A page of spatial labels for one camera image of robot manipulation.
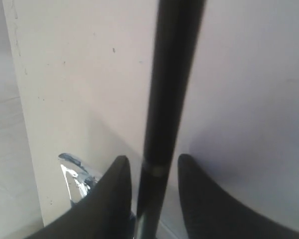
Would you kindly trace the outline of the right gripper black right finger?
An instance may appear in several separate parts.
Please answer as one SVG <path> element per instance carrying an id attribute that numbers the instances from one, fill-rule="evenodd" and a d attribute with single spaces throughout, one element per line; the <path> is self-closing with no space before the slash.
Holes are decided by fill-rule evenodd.
<path id="1" fill-rule="evenodd" d="M 190 239 L 299 239 L 229 195 L 188 154 L 178 158 L 178 190 Z"/>

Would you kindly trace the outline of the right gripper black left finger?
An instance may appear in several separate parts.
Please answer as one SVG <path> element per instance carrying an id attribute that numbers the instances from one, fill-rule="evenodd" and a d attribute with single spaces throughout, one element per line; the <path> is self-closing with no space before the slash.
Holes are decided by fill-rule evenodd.
<path id="1" fill-rule="evenodd" d="M 118 156 L 78 204 L 31 239 L 130 239 L 132 183 L 130 163 Z"/>

